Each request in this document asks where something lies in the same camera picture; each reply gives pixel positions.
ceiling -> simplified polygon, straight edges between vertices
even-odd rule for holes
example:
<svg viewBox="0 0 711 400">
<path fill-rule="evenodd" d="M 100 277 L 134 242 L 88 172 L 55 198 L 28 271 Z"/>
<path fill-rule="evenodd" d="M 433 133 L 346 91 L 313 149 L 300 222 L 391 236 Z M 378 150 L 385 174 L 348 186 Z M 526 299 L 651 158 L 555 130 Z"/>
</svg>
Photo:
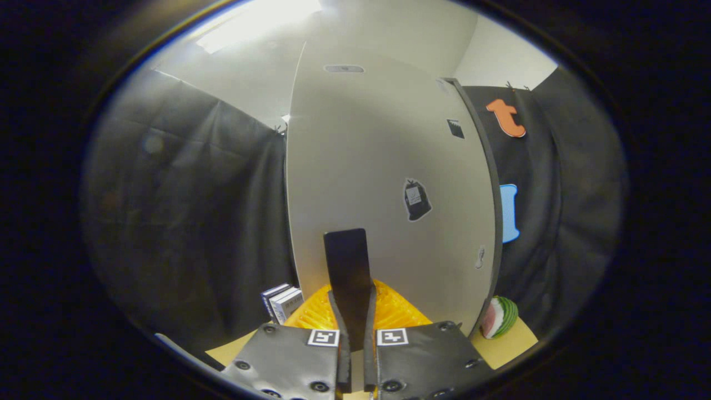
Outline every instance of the ceiling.
<svg viewBox="0 0 711 400">
<path fill-rule="evenodd" d="M 296 65 L 307 40 L 366 48 L 432 75 L 453 76 L 478 18 L 473 11 L 445 0 L 316 1 L 321 10 L 300 21 L 275 24 L 267 13 L 260 35 L 239 38 L 214 53 L 196 43 L 205 34 L 204 28 L 198 34 L 187 33 L 150 60 L 148 67 L 184 80 L 274 127 L 283 124 L 280 117 L 289 113 Z M 256 17 L 244 13 L 238 18 Z"/>
</svg>

toy watermelon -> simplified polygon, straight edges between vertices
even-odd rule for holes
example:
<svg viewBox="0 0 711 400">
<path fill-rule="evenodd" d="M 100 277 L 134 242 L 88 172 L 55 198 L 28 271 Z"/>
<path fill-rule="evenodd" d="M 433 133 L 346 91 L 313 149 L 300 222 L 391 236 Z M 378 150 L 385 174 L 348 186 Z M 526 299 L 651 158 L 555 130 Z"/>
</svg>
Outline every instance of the toy watermelon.
<svg viewBox="0 0 711 400">
<path fill-rule="evenodd" d="M 516 303 L 507 298 L 494 296 L 481 323 L 481 334 L 486 339 L 500 337 L 511 329 L 516 318 L 518 318 Z"/>
</svg>

black curtain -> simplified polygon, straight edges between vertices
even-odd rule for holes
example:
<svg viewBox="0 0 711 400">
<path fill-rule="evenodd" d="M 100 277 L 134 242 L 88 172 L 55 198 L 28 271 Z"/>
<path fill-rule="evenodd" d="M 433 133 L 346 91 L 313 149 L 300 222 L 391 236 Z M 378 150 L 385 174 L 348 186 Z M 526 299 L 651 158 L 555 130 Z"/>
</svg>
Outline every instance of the black curtain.
<svg viewBox="0 0 711 400">
<path fill-rule="evenodd" d="M 85 240 L 114 301 L 201 359 L 269 320 L 260 293 L 296 284 L 284 137 L 154 70 L 98 120 Z"/>
<path fill-rule="evenodd" d="M 629 191 L 611 121 L 583 84 L 558 68 L 533 90 L 469 86 L 500 184 L 515 184 L 520 235 L 503 244 L 496 294 L 514 300 L 539 337 L 558 332 L 594 292 L 615 251 Z M 486 106 L 516 108 L 508 136 Z"/>
</svg>

yellow plastic object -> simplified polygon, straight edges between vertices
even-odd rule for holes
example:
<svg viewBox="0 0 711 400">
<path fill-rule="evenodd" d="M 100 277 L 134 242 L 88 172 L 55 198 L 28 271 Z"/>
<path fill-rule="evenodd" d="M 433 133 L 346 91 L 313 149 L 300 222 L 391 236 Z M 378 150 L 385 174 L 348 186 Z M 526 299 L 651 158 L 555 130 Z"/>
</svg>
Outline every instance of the yellow plastic object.
<svg viewBox="0 0 711 400">
<path fill-rule="evenodd" d="M 431 324 L 414 305 L 390 286 L 373 280 L 378 298 L 375 302 L 375 329 L 395 329 Z M 284 323 L 287 327 L 305 329 L 338 329 L 336 316 L 328 301 L 330 285 L 323 286 L 306 300 Z"/>
<path fill-rule="evenodd" d="M 338 323 L 328 300 L 331 285 L 323 286 L 294 311 L 284 326 L 304 329 L 336 330 Z"/>
<path fill-rule="evenodd" d="M 378 290 L 375 302 L 375 329 L 408 328 L 431 324 L 414 305 L 390 286 L 373 280 Z"/>
</svg>

trash bag sticker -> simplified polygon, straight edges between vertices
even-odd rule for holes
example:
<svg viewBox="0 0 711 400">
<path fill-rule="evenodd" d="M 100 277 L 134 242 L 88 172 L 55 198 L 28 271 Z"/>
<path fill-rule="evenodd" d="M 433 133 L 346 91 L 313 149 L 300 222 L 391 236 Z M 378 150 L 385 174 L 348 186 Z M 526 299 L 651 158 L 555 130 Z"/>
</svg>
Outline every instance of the trash bag sticker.
<svg viewBox="0 0 711 400">
<path fill-rule="evenodd" d="M 408 219 L 412 222 L 417 221 L 432 210 L 424 185 L 416 179 L 406 178 L 405 180 L 405 208 L 407 209 Z"/>
<path fill-rule="evenodd" d="M 461 131 L 461 124 L 459 120 L 447 119 L 447 124 L 449 124 L 449 131 L 456 137 L 464 138 L 464 132 Z"/>
</svg>

